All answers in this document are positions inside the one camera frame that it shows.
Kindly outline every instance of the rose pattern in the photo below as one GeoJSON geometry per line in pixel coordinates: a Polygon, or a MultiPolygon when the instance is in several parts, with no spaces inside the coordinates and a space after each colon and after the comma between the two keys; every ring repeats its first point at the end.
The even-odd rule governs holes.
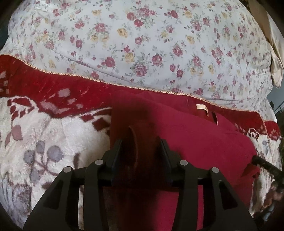
{"type": "Polygon", "coordinates": [[[272,117],[266,100],[270,52],[238,0],[117,1],[120,10],[113,0],[25,0],[11,18],[13,33],[1,53],[47,71],[198,95],[272,117]]]}

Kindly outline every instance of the red fabric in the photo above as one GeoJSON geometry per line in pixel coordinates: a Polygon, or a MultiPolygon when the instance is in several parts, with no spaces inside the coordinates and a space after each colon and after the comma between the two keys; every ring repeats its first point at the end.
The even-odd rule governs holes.
{"type": "MultiPolygon", "coordinates": [[[[206,111],[197,110],[196,104],[152,92],[138,95],[116,92],[112,106],[111,145],[117,138],[127,138],[129,133],[134,135],[136,150],[129,179],[136,179],[143,186],[159,185],[162,169],[157,170],[159,163],[155,158],[159,136],[167,140],[171,150],[195,167],[218,167],[240,199],[249,206],[253,176],[259,172],[257,167],[250,165],[256,151],[250,139],[236,131],[226,118],[217,114],[216,125],[207,117],[206,111]]],[[[127,189],[124,193],[127,196],[117,202],[121,230],[171,230],[177,192],[127,189]]],[[[202,228],[203,222],[201,192],[199,202],[198,229],[202,228]]]]}

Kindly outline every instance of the gold braided trim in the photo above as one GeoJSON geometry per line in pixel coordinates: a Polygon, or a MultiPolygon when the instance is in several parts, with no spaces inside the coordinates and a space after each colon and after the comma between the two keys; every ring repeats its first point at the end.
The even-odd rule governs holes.
{"type": "Polygon", "coordinates": [[[233,110],[233,111],[241,111],[241,112],[256,112],[259,117],[261,118],[261,121],[264,125],[264,128],[265,128],[265,131],[266,131],[266,136],[267,136],[267,139],[268,139],[268,144],[269,144],[269,149],[270,149],[270,153],[272,154],[272,149],[271,149],[271,144],[270,144],[270,139],[269,139],[269,136],[268,136],[268,132],[267,132],[267,129],[266,129],[266,126],[265,126],[265,123],[264,123],[264,120],[262,119],[262,116],[259,114],[258,111],[250,111],[250,110],[242,110],[242,109],[237,109],[237,108],[228,108],[228,107],[225,107],[225,106],[221,106],[221,105],[218,105],[216,103],[213,103],[213,102],[210,102],[208,100],[205,100],[205,99],[202,99],[202,98],[199,98],[199,97],[196,97],[196,96],[193,96],[193,95],[190,95],[190,94],[185,94],[185,93],[176,93],[176,92],[167,92],[167,91],[162,91],[162,90],[154,90],[154,89],[147,89],[147,88],[140,88],[140,87],[132,87],[132,86],[123,86],[123,85],[119,85],[119,84],[116,84],[116,83],[107,83],[107,82],[104,82],[104,81],[100,81],[100,80],[96,80],[96,79],[92,79],[92,78],[89,78],[89,77],[85,77],[85,76],[81,76],[81,75],[75,75],[75,74],[65,74],[65,73],[57,73],[57,72],[51,72],[51,71],[45,71],[45,70],[42,70],[42,69],[39,69],[37,67],[34,67],[32,66],[31,64],[27,63],[26,61],[14,56],[14,55],[10,55],[10,54],[2,54],[0,56],[4,56],[4,55],[7,55],[7,56],[11,56],[15,59],[18,59],[20,60],[23,64],[35,69],[35,70],[38,70],[40,72],[44,72],[44,73],[48,73],[48,74],[55,74],[55,75],[63,75],[63,76],[76,76],[76,77],[81,77],[81,78],[84,78],[84,79],[88,79],[88,80],[92,80],[92,81],[95,81],[95,82],[99,82],[99,83],[105,83],[105,84],[110,84],[110,85],[115,85],[115,86],[120,86],[120,87],[125,87],[125,88],[133,88],[133,89],[139,89],[139,90],[144,90],[144,91],[153,91],[153,92],[158,92],[158,93],[163,93],[163,94],[170,94],[170,95],[183,95],[183,96],[189,96],[189,97],[193,97],[195,99],[198,99],[198,100],[201,100],[203,102],[206,102],[208,104],[211,104],[211,105],[214,105],[214,106],[217,106],[217,107],[220,107],[220,108],[224,108],[224,109],[228,109],[228,110],[233,110]]]}

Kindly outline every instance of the metal pin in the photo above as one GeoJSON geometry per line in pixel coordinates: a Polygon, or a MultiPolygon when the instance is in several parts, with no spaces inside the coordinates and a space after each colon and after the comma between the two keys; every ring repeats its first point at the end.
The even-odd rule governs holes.
{"type": "Polygon", "coordinates": [[[211,168],[211,171],[214,173],[218,173],[219,172],[219,168],[213,167],[211,168]]]}
{"type": "Polygon", "coordinates": [[[101,159],[95,161],[96,165],[102,165],[103,163],[104,163],[104,161],[101,160],[101,159]]]}
{"type": "Polygon", "coordinates": [[[188,162],[186,160],[181,160],[179,163],[183,166],[186,166],[188,164],[188,162]]]}
{"type": "Polygon", "coordinates": [[[70,172],[71,171],[71,167],[67,166],[63,169],[63,172],[70,172]]]}

